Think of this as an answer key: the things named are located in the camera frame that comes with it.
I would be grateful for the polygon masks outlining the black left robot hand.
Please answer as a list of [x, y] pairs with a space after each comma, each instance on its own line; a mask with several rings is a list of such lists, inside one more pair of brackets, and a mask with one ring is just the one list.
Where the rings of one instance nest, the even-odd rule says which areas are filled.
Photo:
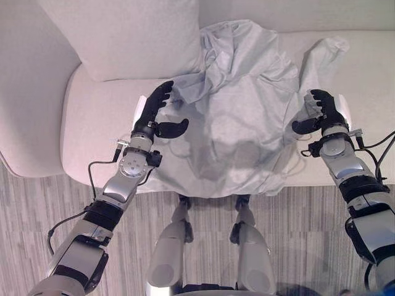
[[175, 139], [186, 132], [189, 125], [189, 120], [186, 118], [179, 123], [156, 122], [159, 109], [165, 107], [166, 100], [170, 99], [173, 84], [173, 81], [162, 83], [147, 98], [142, 114], [134, 124], [131, 136], [143, 134], [154, 142], [154, 136], [162, 139]]

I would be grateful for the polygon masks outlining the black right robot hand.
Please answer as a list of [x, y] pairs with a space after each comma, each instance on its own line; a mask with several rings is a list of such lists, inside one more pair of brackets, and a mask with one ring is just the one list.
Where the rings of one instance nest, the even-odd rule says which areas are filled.
[[302, 120], [294, 120], [291, 124], [292, 130], [301, 135], [310, 134], [320, 130], [322, 134], [335, 126], [340, 126], [349, 131], [346, 117], [336, 106], [335, 98], [328, 92], [320, 89], [312, 89], [304, 98], [305, 115], [298, 115]]

